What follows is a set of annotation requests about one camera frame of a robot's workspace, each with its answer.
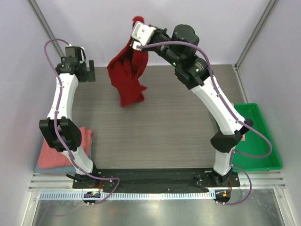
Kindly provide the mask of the red t shirt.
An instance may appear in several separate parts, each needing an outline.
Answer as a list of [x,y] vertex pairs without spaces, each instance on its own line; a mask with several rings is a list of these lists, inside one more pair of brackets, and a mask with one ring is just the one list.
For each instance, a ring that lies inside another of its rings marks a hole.
[[127,107],[144,101],[143,92],[147,89],[141,85],[139,78],[144,73],[149,55],[148,52],[134,50],[132,38],[126,46],[109,62],[107,66],[111,84],[120,95],[120,105]]

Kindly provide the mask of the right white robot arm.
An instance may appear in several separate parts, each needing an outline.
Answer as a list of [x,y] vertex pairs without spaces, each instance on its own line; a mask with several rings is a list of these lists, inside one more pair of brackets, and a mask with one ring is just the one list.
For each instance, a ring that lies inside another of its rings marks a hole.
[[245,119],[232,106],[219,87],[213,71],[208,69],[206,61],[196,55],[194,48],[183,45],[166,44],[151,48],[174,67],[177,79],[191,90],[207,107],[219,125],[218,132],[210,143],[215,148],[215,161],[211,180],[217,186],[229,181],[233,169],[230,166],[231,151],[249,131],[240,122],[253,125],[251,119]]

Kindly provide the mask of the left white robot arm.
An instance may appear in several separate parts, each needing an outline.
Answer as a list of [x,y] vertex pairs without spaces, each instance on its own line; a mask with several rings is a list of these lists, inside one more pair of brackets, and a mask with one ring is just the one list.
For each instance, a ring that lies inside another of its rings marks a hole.
[[94,173],[95,164],[86,155],[81,142],[80,129],[72,121],[72,105],[77,86],[81,82],[95,81],[92,60],[87,61],[83,47],[68,45],[65,56],[55,68],[56,89],[46,119],[39,121],[39,129],[50,148],[54,148],[71,162],[77,178],[89,188],[99,185],[100,177]]

